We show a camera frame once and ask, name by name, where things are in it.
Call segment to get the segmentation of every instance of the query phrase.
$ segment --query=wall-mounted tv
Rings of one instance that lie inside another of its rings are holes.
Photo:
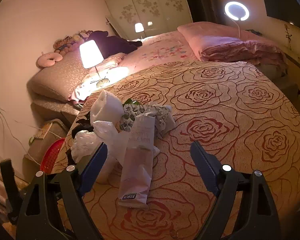
[[[300,28],[300,5],[297,0],[264,0],[267,15]]]

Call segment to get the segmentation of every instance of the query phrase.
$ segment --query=electrical cord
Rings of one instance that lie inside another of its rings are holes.
[[[5,116],[3,115],[2,111],[5,112],[5,113],[6,113],[6,111],[3,110],[2,108],[0,108],[0,120],[1,120],[2,126],[3,126],[3,150],[4,150],[4,140],[5,140],[5,137],[4,137],[4,136],[5,136],[5,135],[4,135],[4,122],[3,122],[3,120],[4,120],[5,123],[6,123],[6,125],[7,125],[7,127],[8,127],[8,130],[9,130],[11,136],[12,136],[15,140],[17,140],[17,141],[20,143],[20,145],[22,146],[22,148],[23,148],[23,150],[26,152],[26,154],[29,155],[30,158],[31,158],[36,164],[38,164],[38,165],[40,166],[40,164],[39,164],[34,158],[32,158],[32,156],[28,153],[28,151],[25,149],[25,147],[23,146],[23,144],[21,143],[21,141],[13,135],[13,133],[12,133],[10,127],[9,127],[9,124],[8,124],[8,122],[7,122],[6,118],[5,118]],[[55,133],[53,133],[53,132],[51,132],[51,131],[49,131],[49,130],[41,129],[41,128],[37,128],[37,127],[31,126],[31,125],[28,125],[28,124],[21,123],[21,122],[18,122],[18,121],[16,121],[16,120],[14,120],[13,118],[11,118],[11,119],[12,119],[13,121],[15,121],[15,122],[17,122],[17,123],[20,123],[20,124],[23,124],[23,125],[25,125],[25,126],[29,126],[29,127],[32,127],[32,128],[36,128],[36,129],[39,129],[39,130],[43,130],[43,131],[50,132],[50,133],[52,133],[53,135],[55,135],[55,136],[61,138],[60,136],[56,135]]]
[[[20,124],[23,124],[23,125],[25,125],[25,126],[29,126],[29,127],[32,127],[32,128],[36,128],[36,129],[39,129],[39,130],[42,130],[42,131],[47,131],[47,132],[49,132],[49,133],[52,133],[53,135],[55,135],[55,136],[57,136],[58,138],[60,138],[61,139],[61,137],[60,136],[58,136],[58,135],[56,135],[55,133],[53,133],[53,132],[51,132],[51,131],[49,131],[49,130],[46,130],[46,129],[41,129],[41,128],[38,128],[38,127],[35,127],[35,126],[31,126],[31,125],[28,125],[28,124],[25,124],[25,123],[22,123],[22,122],[18,122],[18,121],[16,121],[16,120],[14,120],[13,118],[11,118],[13,121],[15,121],[15,122],[17,122],[17,123],[20,123]]]
[[[1,121],[2,121],[2,125],[3,125],[3,127],[4,127],[4,124],[3,124],[3,120],[2,120],[2,118],[4,119],[4,121],[6,122],[6,124],[7,124],[7,127],[8,127],[8,130],[9,130],[9,132],[10,132],[10,134],[11,134],[11,136],[14,138],[14,139],[16,139],[19,143],[20,143],[20,145],[22,146],[22,148],[24,149],[24,151],[26,152],[26,154],[27,155],[29,155],[30,156],[30,158],[36,163],[36,164],[38,164],[39,166],[40,166],[40,164],[39,163],[37,163],[36,162],[36,160],[34,159],[34,158],[32,158],[32,156],[27,152],[27,150],[24,148],[24,146],[23,146],[23,144],[19,141],[19,139],[18,138],[16,138],[14,135],[13,135],[13,133],[11,132],[11,129],[10,129],[10,127],[9,127],[9,125],[8,125],[8,123],[7,123],[7,120],[5,119],[5,117],[2,115],[2,113],[0,112],[0,119],[1,119]]]

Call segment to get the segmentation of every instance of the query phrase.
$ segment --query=floral bedsheet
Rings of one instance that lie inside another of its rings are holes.
[[[119,66],[128,67],[130,73],[138,72],[152,65],[173,61],[198,60],[184,36],[169,32],[142,40],[143,45],[126,55]]]
[[[107,185],[95,183],[83,201],[104,239],[192,240],[213,205],[190,156],[198,140],[222,164],[237,171],[261,170],[268,181],[282,228],[300,202],[300,115],[283,93],[250,63],[171,62],[130,75],[106,88],[122,102],[133,98],[172,106],[176,128],[155,141],[148,210],[118,205],[121,168]],[[98,98],[92,94],[79,113]],[[55,163],[67,165],[71,131]],[[234,226],[234,215],[225,232]],[[65,226],[70,227],[62,204]]]

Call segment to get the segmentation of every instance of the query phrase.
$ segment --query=table lamp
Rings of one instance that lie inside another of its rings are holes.
[[[247,9],[247,7],[245,7],[242,3],[239,2],[229,2],[226,4],[225,6],[225,15],[227,15],[238,27],[239,30],[239,39],[241,39],[241,30],[240,30],[240,26],[236,21],[239,21],[239,17],[234,16],[232,13],[230,13],[229,8],[232,5],[237,5],[240,6],[244,11],[245,11],[245,15],[243,17],[240,18],[241,21],[245,21],[246,19],[249,18],[250,14],[249,11]]]
[[[84,68],[92,68],[95,67],[100,80],[97,83],[97,87],[103,87],[105,84],[109,82],[108,78],[101,78],[100,74],[97,70],[96,65],[101,63],[103,61],[103,56],[96,45],[96,42],[94,40],[87,41],[80,45],[80,55],[81,60]]]
[[[142,23],[136,23],[134,26],[136,33],[141,33],[143,32],[145,29],[143,28]]]

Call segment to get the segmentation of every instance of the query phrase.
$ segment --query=bed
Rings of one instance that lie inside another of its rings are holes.
[[[253,33],[242,31],[242,40],[237,36],[237,29],[210,22],[182,25],[177,31],[143,39],[143,46],[130,54],[114,55],[116,60],[111,67],[126,67],[128,71],[123,78],[150,66],[174,61],[243,60],[256,65],[286,95],[297,96],[298,87],[287,80],[282,81],[286,70],[284,53],[273,42]],[[29,87],[41,95],[34,100],[34,108],[45,120],[59,118],[70,126],[78,110],[69,104],[84,103],[87,96],[97,89],[94,84],[86,82],[87,75],[98,78],[94,72],[94,68],[83,68],[78,50],[66,54],[63,60],[41,70],[30,80]]]
[[[107,185],[95,183],[84,196],[104,239],[194,238],[214,202],[190,157],[194,140],[222,164],[246,173],[261,170],[282,228],[288,228],[287,219],[300,204],[300,115],[254,65],[241,61],[170,62],[129,75],[106,90],[122,102],[133,98],[171,105],[176,128],[155,141],[161,152],[153,162],[148,210],[118,206],[120,166]],[[87,114],[99,94],[96,91],[89,97],[77,119]],[[70,130],[53,172],[67,166],[66,151],[72,143]],[[226,234],[234,226],[238,208],[236,201]],[[59,210],[64,225],[70,228],[62,203]]]

